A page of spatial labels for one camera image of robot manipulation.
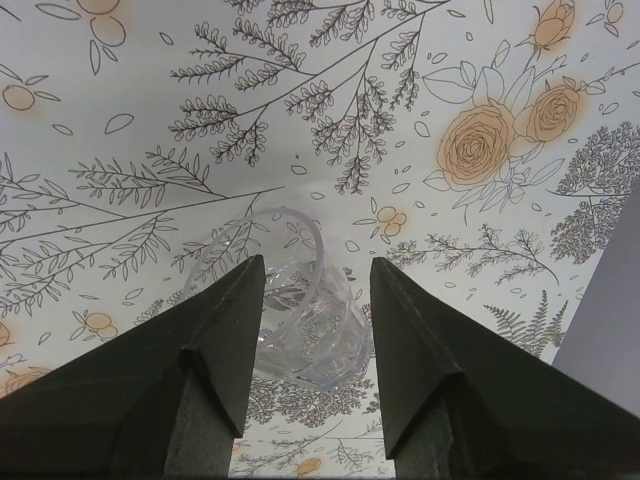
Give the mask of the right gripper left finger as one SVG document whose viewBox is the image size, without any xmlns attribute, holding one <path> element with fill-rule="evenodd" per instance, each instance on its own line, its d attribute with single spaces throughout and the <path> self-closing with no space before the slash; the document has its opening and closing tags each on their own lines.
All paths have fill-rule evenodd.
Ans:
<svg viewBox="0 0 640 480">
<path fill-rule="evenodd" d="M 224 479 L 244 432 L 265 267 L 205 290 L 5 396 L 5 479 Z"/>
</svg>

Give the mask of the small clear glass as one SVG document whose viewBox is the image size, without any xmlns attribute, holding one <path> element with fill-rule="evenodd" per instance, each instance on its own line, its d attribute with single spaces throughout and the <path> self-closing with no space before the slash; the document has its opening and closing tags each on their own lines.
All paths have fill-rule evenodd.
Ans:
<svg viewBox="0 0 640 480">
<path fill-rule="evenodd" d="M 360 373 L 371 351 L 368 321 L 318 223 L 299 210 L 250 212 L 214 229 L 189 272 L 183 298 L 255 255 L 265 269 L 255 374 L 326 392 Z"/>
</svg>

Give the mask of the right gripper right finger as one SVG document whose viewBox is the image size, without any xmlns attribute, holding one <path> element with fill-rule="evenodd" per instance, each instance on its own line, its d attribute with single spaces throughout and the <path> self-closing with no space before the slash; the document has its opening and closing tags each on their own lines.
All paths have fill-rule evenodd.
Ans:
<svg viewBox="0 0 640 480">
<path fill-rule="evenodd" d="M 385 453 L 400 479 L 635 479 L 639 420 L 377 257 Z"/>
</svg>

